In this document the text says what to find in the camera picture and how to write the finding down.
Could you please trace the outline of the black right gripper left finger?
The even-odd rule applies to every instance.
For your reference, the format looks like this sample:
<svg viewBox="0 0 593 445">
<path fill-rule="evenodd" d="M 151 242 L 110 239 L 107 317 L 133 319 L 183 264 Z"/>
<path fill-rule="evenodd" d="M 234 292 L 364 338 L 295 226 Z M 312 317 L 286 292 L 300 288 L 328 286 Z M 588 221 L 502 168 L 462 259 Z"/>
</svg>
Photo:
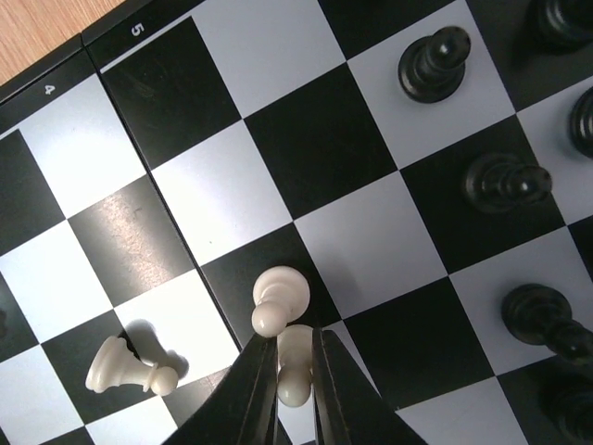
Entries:
<svg viewBox="0 0 593 445">
<path fill-rule="evenodd" d="M 277 339 L 253 335 L 205 403 L 166 442 L 275 443 L 277 365 Z"/>
</svg>

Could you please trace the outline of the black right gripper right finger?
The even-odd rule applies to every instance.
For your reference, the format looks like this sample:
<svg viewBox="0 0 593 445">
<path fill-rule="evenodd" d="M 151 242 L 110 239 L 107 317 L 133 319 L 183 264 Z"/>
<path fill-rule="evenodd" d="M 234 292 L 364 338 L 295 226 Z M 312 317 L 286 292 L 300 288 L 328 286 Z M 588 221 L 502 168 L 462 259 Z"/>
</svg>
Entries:
<svg viewBox="0 0 593 445">
<path fill-rule="evenodd" d="M 318 444 L 424 444 L 375 391 L 338 335 L 312 331 Z"/>
</svg>

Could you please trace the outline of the white pawn piece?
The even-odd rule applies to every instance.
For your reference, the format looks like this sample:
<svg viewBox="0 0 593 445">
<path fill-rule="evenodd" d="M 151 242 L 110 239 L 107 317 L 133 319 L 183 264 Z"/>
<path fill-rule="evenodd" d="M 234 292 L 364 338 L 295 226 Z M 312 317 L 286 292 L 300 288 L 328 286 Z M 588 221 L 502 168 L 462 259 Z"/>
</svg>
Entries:
<svg viewBox="0 0 593 445">
<path fill-rule="evenodd" d="M 287 326 L 277 337 L 278 384 L 280 402 L 289 407 L 303 406 L 309 399 L 312 383 L 312 332 L 310 326 Z"/>
<path fill-rule="evenodd" d="M 307 278 L 289 266 L 274 266 L 263 272 L 252 289 L 254 331 L 262 337 L 277 337 L 301 317 L 310 302 Z"/>
<path fill-rule="evenodd" d="M 122 385 L 137 385 L 143 392 L 151 390 L 159 396 L 166 396 L 177 388 L 179 376 L 169 367 L 160 367 L 156 362 L 145 364 L 128 349 L 122 337 L 108 337 L 96 353 L 87 376 L 85 386 L 95 393 Z"/>
</svg>

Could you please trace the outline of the black and grey chessboard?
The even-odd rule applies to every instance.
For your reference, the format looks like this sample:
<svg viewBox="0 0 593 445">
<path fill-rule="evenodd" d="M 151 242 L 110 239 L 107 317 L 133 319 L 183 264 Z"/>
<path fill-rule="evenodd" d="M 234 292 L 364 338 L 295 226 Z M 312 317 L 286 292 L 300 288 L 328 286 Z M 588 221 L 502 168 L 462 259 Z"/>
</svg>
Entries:
<svg viewBox="0 0 593 445">
<path fill-rule="evenodd" d="M 562 292 L 592 325 L 592 159 L 569 135 L 592 43 L 541 44 L 533 1 L 128 1 L 1 88 L 1 440 L 159 444 L 251 338 L 252 288 L 289 266 L 300 322 L 335 331 L 430 444 L 566 444 L 541 409 L 592 377 L 500 317 Z M 402 90 L 416 40 L 458 26 L 460 87 Z M 504 213 L 461 192 L 480 156 L 546 169 Z M 108 337 L 171 394 L 85 378 Z"/>
</svg>

